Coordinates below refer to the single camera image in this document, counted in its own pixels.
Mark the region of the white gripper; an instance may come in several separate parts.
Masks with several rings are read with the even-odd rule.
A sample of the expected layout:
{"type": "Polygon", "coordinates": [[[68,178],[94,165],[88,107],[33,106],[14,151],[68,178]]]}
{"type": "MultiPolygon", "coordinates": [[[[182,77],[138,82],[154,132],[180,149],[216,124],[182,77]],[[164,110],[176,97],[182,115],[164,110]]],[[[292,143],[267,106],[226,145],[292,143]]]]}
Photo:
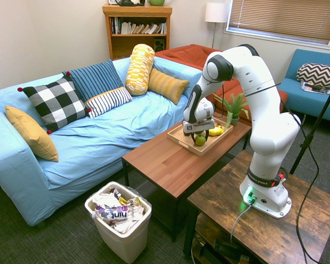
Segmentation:
{"type": "Polygon", "coordinates": [[[208,136],[209,136],[209,129],[213,129],[215,127],[215,120],[213,117],[205,118],[205,119],[200,119],[196,120],[195,117],[190,118],[189,120],[183,120],[182,121],[183,125],[183,132],[185,135],[190,135],[191,138],[196,144],[195,140],[195,133],[200,132],[200,131],[205,131],[205,139],[207,141],[208,136]]]}

